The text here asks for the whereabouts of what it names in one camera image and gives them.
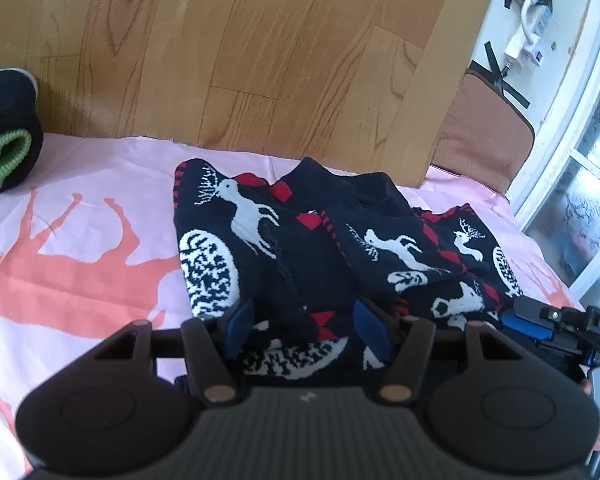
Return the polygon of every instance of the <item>brown bag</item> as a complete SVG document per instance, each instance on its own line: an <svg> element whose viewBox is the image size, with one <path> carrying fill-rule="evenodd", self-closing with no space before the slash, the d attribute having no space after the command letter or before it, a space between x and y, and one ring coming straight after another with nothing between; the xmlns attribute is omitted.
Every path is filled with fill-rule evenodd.
<svg viewBox="0 0 600 480"><path fill-rule="evenodd" d="M534 138L522 114L469 70L440 127L431 163L504 194L531 153Z"/></svg>

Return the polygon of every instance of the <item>dark knit fabric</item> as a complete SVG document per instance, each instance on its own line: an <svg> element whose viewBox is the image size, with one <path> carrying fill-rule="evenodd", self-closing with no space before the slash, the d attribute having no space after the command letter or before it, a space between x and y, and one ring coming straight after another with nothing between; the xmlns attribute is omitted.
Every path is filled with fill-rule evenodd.
<svg viewBox="0 0 600 480"><path fill-rule="evenodd" d="M27 130L31 135L27 154L4 178L0 192L20 184L40 155L43 133L35 103L36 91L27 76L15 70L0 70L0 135L13 130Z"/></svg>
<svg viewBox="0 0 600 480"><path fill-rule="evenodd" d="M343 383L373 374L383 363L356 334L357 298L463 329L499 326L522 293L471 206L411 208L384 173L335 176L305 158L270 186L194 159L176 170L174 203L193 314L219 317L254 300L247 375Z"/></svg>

